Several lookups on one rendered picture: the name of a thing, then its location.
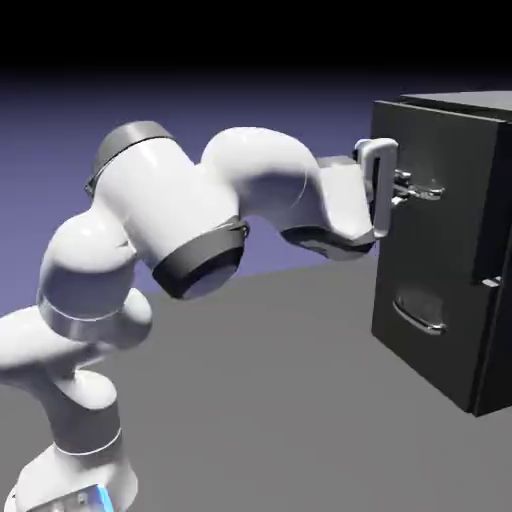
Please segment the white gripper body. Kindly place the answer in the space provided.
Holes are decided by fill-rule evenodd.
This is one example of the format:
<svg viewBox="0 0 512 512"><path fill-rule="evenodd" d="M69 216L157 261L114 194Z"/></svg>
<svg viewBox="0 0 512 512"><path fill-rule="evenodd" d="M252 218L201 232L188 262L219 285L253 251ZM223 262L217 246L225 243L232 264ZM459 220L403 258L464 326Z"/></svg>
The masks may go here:
<svg viewBox="0 0 512 512"><path fill-rule="evenodd" d="M353 156L363 172L374 237L384 238L391 223L398 143L390 138L361 139Z"/></svg>

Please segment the dark grey drawer front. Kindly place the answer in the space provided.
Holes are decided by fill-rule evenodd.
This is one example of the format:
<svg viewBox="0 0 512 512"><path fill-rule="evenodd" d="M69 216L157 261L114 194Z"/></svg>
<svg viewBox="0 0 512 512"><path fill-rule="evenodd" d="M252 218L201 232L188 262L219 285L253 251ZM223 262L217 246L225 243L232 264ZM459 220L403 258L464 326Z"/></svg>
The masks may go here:
<svg viewBox="0 0 512 512"><path fill-rule="evenodd" d="M372 333L461 410L478 415L499 290L472 280L461 249L440 228L396 228L380 248ZM435 336L412 326L395 311L397 296L441 303L446 331Z"/></svg>
<svg viewBox="0 0 512 512"><path fill-rule="evenodd" d="M473 281L502 272L512 225L512 125L405 103L377 102L372 134L399 144L411 181L445 188L437 201L410 198L396 228L440 228L461 245Z"/></svg>

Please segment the dark grey cabinet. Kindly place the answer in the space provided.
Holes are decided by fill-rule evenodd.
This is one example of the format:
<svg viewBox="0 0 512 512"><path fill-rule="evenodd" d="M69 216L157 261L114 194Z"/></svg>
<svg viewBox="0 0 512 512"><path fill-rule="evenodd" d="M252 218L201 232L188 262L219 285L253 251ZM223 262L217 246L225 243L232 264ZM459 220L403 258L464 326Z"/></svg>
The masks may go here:
<svg viewBox="0 0 512 512"><path fill-rule="evenodd" d="M512 407L512 92L378 101L371 133L398 142L409 174L373 335L463 411Z"/></svg>

